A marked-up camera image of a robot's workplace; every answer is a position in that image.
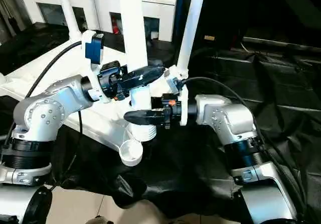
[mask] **white plastic bracket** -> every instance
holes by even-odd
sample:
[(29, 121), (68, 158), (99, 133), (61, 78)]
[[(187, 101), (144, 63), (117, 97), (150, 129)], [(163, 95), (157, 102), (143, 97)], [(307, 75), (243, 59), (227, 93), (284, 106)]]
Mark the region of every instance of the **white plastic bracket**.
[(182, 105), (182, 116), (180, 125), (185, 126), (187, 124), (187, 118), (188, 118), (188, 107), (189, 107), (189, 91), (186, 86), (183, 86), (182, 91), (180, 92), (180, 96), (178, 98), (179, 101), (181, 101)]
[[(86, 43), (91, 43), (92, 37), (95, 34), (96, 34), (96, 32), (94, 32), (94, 31), (90, 31), (90, 30), (85, 31), (82, 34), (82, 41), (81, 41), (83, 56), (87, 61), (86, 62), (86, 73), (87, 73), (87, 76), (88, 76), (89, 81), (92, 86), (92, 90), (88, 91), (88, 93), (93, 100), (100, 100), (103, 103), (109, 103), (111, 101), (111, 99), (106, 97), (106, 95), (102, 91), (101, 86), (98, 81), (98, 77), (97, 77), (102, 66), (98, 65), (98, 64), (91, 64), (90, 59), (87, 59), (85, 57), (86, 56)], [(102, 62), (102, 56), (103, 56), (103, 52), (101, 50), (100, 63)]]

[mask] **blue bracket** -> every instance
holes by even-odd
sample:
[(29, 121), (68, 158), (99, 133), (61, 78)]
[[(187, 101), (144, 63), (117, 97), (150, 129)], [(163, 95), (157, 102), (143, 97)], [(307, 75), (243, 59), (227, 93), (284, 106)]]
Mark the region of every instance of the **blue bracket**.
[(95, 34), (91, 43), (86, 42), (85, 57), (91, 60), (91, 64), (100, 64), (104, 49), (104, 34)]

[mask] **white cabinet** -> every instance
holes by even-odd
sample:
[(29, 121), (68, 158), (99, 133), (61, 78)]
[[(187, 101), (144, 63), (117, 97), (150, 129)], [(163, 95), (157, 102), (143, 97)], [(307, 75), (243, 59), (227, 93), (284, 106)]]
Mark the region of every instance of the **white cabinet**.
[[(24, 2), (33, 23), (46, 22), (39, 3), (60, 5), (60, 0), (24, 0)], [(89, 29), (100, 29), (94, 0), (70, 0), (70, 3), (73, 7), (83, 9)]]
[[(60, 5), (60, 0), (24, 0), (32, 22), (47, 22), (41, 4)], [(75, 8), (83, 9), (88, 29), (112, 31), (111, 13), (120, 13), (119, 0), (70, 0)], [(145, 17), (159, 19), (159, 40), (172, 41), (176, 0), (142, 0)]]
[[(100, 29), (112, 31), (110, 13), (120, 13), (119, 0), (95, 0)], [(145, 17), (159, 19), (159, 37), (161, 41), (172, 41), (175, 6), (142, 2), (142, 12)]]

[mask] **red object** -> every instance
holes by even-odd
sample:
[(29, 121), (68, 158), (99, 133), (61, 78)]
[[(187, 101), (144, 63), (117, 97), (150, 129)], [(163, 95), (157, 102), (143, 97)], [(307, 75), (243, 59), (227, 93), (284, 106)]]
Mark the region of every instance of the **red object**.
[(117, 22), (116, 22), (116, 18), (115, 17), (111, 17), (111, 24), (112, 24), (112, 32), (114, 34), (119, 34), (119, 28), (117, 26)]

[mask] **black cable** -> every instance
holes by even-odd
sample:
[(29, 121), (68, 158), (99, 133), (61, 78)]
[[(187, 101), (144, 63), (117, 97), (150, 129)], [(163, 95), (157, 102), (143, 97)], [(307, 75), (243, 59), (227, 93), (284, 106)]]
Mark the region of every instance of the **black cable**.
[(69, 172), (69, 170), (71, 169), (72, 165), (74, 164), (76, 158), (77, 158), (77, 152), (78, 152), (78, 149), (80, 147), (80, 140), (81, 140), (81, 137), (83, 135), (83, 125), (82, 125), (82, 117), (81, 117), (81, 111), (78, 111), (78, 117), (79, 117), (79, 137), (78, 137), (78, 143), (77, 143), (77, 149), (75, 151), (75, 154), (70, 162), (70, 164), (68, 165), (66, 171), (62, 174), (62, 181), (56, 181), (56, 183), (50, 188), (50, 190), (54, 190), (58, 185), (63, 185), (67, 180), (68, 180), (68, 177), (66, 176)]
[[(34, 84), (31, 86), (29, 92), (27, 93), (26, 97), (30, 97), (31, 94), (33, 93), (33, 91), (36, 89), (36, 87), (38, 86), (39, 82), (41, 81), (41, 79), (43, 79), (43, 77), (46, 75), (46, 73), (49, 71), (49, 69), (55, 64), (55, 62), (57, 62), (57, 60), (63, 56), (66, 52), (68, 52), (69, 50), (73, 49), (76, 46), (81, 45), (81, 41), (79, 42), (75, 42), (73, 44), (71, 44), (70, 46), (66, 47), (64, 50), (62, 50), (57, 56), (54, 57), (54, 59), (51, 60), (51, 62), (47, 65), (47, 67), (42, 71), (42, 73), (39, 75), (39, 77), (37, 78), (37, 80), (34, 82)], [(5, 140), (4, 146), (8, 145), (9, 139), (11, 138), (11, 133), (15, 128), (15, 122), (13, 122), (9, 128), (8, 134), (7, 134), (7, 138)]]
[(284, 155), (281, 153), (281, 151), (276, 147), (276, 145), (273, 143), (273, 141), (267, 136), (264, 135), (264, 137), (268, 140), (269, 144), (272, 146), (272, 148), (276, 151), (276, 153), (278, 154), (278, 156), (282, 159), (282, 161), (285, 163), (285, 165), (288, 167), (289, 171), (291, 172), (292, 176), (295, 178), (295, 181), (298, 184), (299, 187), (299, 191), (301, 192), (302, 195), (302, 201), (304, 203), (304, 205), (307, 205), (307, 199), (306, 199), (306, 193), (304, 190), (304, 187), (302, 185), (301, 180), (299, 179), (299, 176), (296, 174), (296, 172), (294, 171), (293, 168), (289, 168), (289, 166), (291, 166), (291, 164), (289, 163), (289, 161), (284, 157)]
[[(188, 78), (186, 80), (183, 80), (182, 81), (182, 84), (187, 84), (191, 81), (195, 81), (195, 80), (202, 80), (202, 81), (207, 81), (207, 82), (212, 82), (212, 83), (215, 83), (217, 85), (220, 85), (221, 87), (229, 90), (244, 106), (246, 106), (249, 111), (251, 112), (252, 116), (253, 116), (253, 123), (254, 123), (254, 126), (256, 128), (256, 132), (257, 132), (257, 135), (259, 136), (260, 140), (262, 141), (262, 144), (264, 146), (266, 146), (265, 144), (265, 140), (264, 140), (264, 136), (262, 135), (261, 133), (261, 130), (257, 124), (257, 121), (251, 111), (251, 109), (248, 107), (248, 105), (246, 104), (246, 102), (243, 100), (242, 97), (240, 97), (235, 91), (233, 91), (231, 88), (229, 88), (228, 86), (226, 86), (225, 84), (215, 80), (215, 79), (212, 79), (212, 78), (209, 78), (209, 77), (191, 77), (191, 78)], [(272, 156), (272, 154), (269, 152), (269, 151), (265, 151), (265, 153), (269, 156), (269, 158), (271, 159), (271, 161), (273, 162), (273, 164), (275, 165), (275, 167), (277, 168), (277, 170), (283, 175), (283, 177), (286, 179), (287, 183), (289, 184), (289, 186), (292, 188), (292, 191), (293, 193), (297, 193), (297, 189), (295, 187), (295, 185), (293, 184), (293, 182), (291, 181), (291, 179), (288, 177), (287, 173), (283, 170), (283, 168), (281, 167), (281, 165), (277, 162), (277, 160)], [(305, 194), (302, 194), (302, 197), (299, 195), (297, 196), (297, 200), (299, 202), (299, 208), (298, 206), (296, 206), (296, 209), (297, 210), (300, 210), (302, 211), (301, 215), (302, 217), (304, 216), (305, 214), (305, 210), (306, 210), (306, 204), (302, 201), (303, 199), (306, 199), (305, 198)]]

